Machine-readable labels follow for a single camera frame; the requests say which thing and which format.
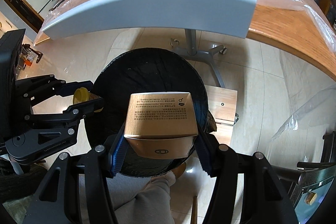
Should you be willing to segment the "small yellow cap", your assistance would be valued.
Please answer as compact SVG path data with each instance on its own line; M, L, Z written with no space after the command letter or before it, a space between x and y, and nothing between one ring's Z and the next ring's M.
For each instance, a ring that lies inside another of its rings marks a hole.
M80 88L80 89L77 89L73 95L73 105L77 103L81 103L81 102L86 102L88 100L93 100L96 98L101 98L101 97L89 92L86 88Z

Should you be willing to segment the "gold cardboard box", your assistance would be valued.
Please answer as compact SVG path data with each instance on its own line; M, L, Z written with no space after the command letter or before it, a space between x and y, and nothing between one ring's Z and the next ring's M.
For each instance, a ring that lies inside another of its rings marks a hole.
M198 135L189 92L133 93L127 110L124 138L144 158L186 158Z

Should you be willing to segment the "black trash bin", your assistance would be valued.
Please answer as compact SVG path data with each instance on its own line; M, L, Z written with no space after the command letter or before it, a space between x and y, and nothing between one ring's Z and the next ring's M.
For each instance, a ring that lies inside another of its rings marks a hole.
M182 57L161 48L139 48L113 59L94 82L91 92L103 99L103 109L84 119L92 148L115 139L126 120L133 93L189 92L195 117L208 133L208 98L198 72Z

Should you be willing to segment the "small wooden stool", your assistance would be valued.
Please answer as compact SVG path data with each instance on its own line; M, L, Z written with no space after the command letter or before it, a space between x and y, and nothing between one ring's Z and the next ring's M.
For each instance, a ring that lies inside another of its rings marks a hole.
M235 119L238 92L210 85L205 85L209 111L212 114L217 130L213 132L221 144L230 145Z

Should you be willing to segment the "person's grey trouser leg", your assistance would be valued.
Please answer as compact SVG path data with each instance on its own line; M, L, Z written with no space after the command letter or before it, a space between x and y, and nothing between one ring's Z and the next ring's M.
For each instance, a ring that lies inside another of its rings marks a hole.
M152 178L117 174L107 186L118 223L174 223L170 187L177 177L170 171Z

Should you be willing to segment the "grey rolling table base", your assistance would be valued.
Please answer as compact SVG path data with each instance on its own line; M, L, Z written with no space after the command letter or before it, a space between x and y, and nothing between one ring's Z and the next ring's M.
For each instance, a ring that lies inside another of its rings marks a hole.
M219 45L206 51L199 50L197 48L196 30L185 29L185 37L187 48L180 47L179 41L177 39L171 38L170 45L172 46L173 52L186 60L207 64L212 70L213 78L215 79L217 86L220 88L225 88L224 81L217 68L217 65L215 64L214 56L217 53L224 55L227 51L227 48L223 45Z

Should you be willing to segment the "black chair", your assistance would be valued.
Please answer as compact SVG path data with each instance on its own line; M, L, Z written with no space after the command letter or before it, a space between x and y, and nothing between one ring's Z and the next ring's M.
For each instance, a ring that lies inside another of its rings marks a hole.
M288 192L298 223L308 223L335 180L335 132L322 139L320 162L299 161L296 169L273 167Z

